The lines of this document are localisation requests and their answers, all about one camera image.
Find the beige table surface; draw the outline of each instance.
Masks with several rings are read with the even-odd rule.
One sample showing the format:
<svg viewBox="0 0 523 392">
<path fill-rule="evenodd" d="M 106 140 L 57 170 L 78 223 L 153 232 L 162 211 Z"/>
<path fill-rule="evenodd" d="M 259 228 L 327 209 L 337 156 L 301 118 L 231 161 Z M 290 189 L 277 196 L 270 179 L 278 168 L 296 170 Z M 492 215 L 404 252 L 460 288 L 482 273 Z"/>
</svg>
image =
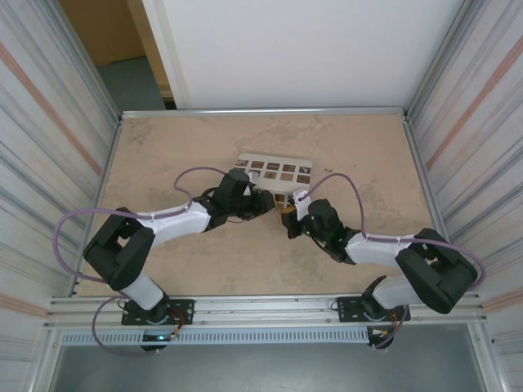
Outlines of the beige table surface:
<svg viewBox="0 0 523 392">
<path fill-rule="evenodd" d="M 431 227 L 397 115 L 128 118 L 102 207 L 152 212 L 181 205 L 186 196 L 172 188 L 180 172 L 195 166 L 226 171 L 241 153 L 311 159 L 312 184 L 330 172 L 346 173 L 360 190 L 369 233 L 412 234 Z M 181 186 L 196 196 L 220 179 L 214 172 L 193 172 Z M 313 198 L 327 198 L 345 225 L 360 227 L 358 204 L 342 178 L 328 180 Z M 361 292 L 378 275 L 399 272 L 338 264 L 309 238 L 287 239 L 276 210 L 160 244 L 145 271 L 170 295 Z M 84 272 L 94 274 L 89 265 Z M 78 287 L 81 296 L 111 292 L 88 281 Z"/>
</svg>

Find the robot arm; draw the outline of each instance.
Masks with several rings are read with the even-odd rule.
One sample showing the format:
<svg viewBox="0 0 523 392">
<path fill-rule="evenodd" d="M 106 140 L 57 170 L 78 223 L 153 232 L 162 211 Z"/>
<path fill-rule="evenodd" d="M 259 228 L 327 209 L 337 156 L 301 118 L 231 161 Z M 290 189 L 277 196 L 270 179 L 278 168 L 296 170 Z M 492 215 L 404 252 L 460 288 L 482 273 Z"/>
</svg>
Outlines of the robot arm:
<svg viewBox="0 0 523 392">
<path fill-rule="evenodd" d="M 380 277 L 365 290 L 364 307 L 375 317 L 384 310 L 412 304 L 425 304 L 447 314 L 477 279 L 476 269 L 460 253 L 408 241 L 424 238 L 445 242 L 433 229 L 404 237 L 373 235 L 371 241 L 359 230 L 343 226 L 328 200 L 313 202 L 304 196 L 304 190 L 294 192 L 294 207 L 281 212 L 289 238 L 305 234 L 337 262 L 401 268 L 404 276 Z"/>
<path fill-rule="evenodd" d="M 190 207 L 139 214 L 150 219 L 110 216 L 84 249 L 83 257 L 113 290 L 143 310 L 141 317 L 159 323 L 168 312 L 168 298 L 142 271 L 150 249 L 182 235 L 215 229 L 230 216 L 248 221 L 270 211 L 275 207 L 272 194 L 255 190 L 252 181 L 251 176 L 233 169 L 218 187 L 194 198 Z M 186 211 L 179 215 L 154 219 L 183 209 Z M 129 212 L 125 207 L 119 210 Z"/>
</svg>

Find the corrugated metal wall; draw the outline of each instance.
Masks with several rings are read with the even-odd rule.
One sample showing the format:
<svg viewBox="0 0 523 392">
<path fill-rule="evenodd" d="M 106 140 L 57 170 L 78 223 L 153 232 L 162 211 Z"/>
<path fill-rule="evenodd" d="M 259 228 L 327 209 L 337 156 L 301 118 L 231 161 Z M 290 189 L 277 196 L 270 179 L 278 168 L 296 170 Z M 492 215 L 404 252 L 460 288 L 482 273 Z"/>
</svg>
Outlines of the corrugated metal wall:
<svg viewBox="0 0 523 392">
<path fill-rule="evenodd" d="M 412 110 L 450 239 L 487 265 L 494 346 L 523 390 L 523 2 L 481 2 Z"/>
<path fill-rule="evenodd" d="M 1 391 L 23 387 L 49 300 L 67 295 L 52 230 L 93 205 L 118 124 L 59 14 L 36 0 L 0 6 Z M 86 223 L 72 220 L 60 236 L 71 265 Z"/>
</svg>

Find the doorway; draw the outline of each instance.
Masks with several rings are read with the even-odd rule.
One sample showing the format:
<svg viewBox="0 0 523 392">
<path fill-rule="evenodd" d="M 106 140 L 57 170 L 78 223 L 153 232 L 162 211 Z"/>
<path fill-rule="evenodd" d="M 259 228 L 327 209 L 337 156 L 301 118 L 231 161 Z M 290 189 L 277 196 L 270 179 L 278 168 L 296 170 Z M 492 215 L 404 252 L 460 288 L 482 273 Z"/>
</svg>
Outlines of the doorway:
<svg viewBox="0 0 523 392">
<path fill-rule="evenodd" d="M 119 112 L 176 109 L 141 0 L 60 0 Z"/>
</svg>

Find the orange stripe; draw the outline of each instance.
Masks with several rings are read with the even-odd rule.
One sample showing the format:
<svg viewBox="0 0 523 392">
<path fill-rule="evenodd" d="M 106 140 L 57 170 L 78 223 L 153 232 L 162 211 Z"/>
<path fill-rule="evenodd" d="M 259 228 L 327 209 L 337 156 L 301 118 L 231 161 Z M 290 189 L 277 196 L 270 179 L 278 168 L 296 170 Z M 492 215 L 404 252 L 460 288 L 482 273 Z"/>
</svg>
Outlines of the orange stripe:
<svg viewBox="0 0 523 392">
<path fill-rule="evenodd" d="M 7 50 L 7 48 L 0 42 L 0 58 L 6 67 L 16 76 L 16 78 L 22 83 L 27 89 L 29 94 L 34 98 L 37 104 L 47 114 L 47 116 L 58 126 L 58 128 L 65 134 L 65 137 L 74 146 L 74 148 L 82 155 L 87 161 L 89 166 L 96 172 L 101 173 L 101 167 L 98 165 L 96 160 L 83 148 L 82 143 L 77 139 L 74 133 L 69 129 L 62 117 L 56 112 L 55 108 L 49 103 L 46 97 L 39 91 L 34 83 L 29 79 L 29 76 L 24 72 L 20 65 L 16 62 L 15 58 Z"/>
<path fill-rule="evenodd" d="M 427 162 L 427 169 L 431 170 L 431 167 L 434 165 L 434 162 L 440 157 L 441 153 L 447 148 L 452 139 L 458 134 L 463 126 L 467 123 L 470 117 L 477 110 L 478 106 L 483 102 L 485 97 L 497 86 L 499 81 L 505 76 L 507 71 L 512 67 L 516 62 L 520 54 L 523 52 L 523 35 L 516 42 L 516 45 L 508 52 L 503 61 L 499 64 L 498 68 L 492 73 L 492 76 L 489 78 L 483 89 L 480 91 L 478 96 L 470 104 L 470 106 L 465 110 L 465 113 L 459 118 L 458 122 L 452 127 L 449 134 L 443 139 L 440 147 L 436 150 L 434 155 Z"/>
<path fill-rule="evenodd" d="M 486 313 L 492 313 L 496 310 L 501 310 L 518 304 L 523 304 L 523 287 L 485 301 L 483 303 L 483 309 Z"/>
<path fill-rule="evenodd" d="M 13 312 L 28 314 L 29 316 L 46 318 L 47 309 L 33 305 L 13 296 L 6 296 L 0 293 L 0 308 L 12 310 Z"/>
</svg>

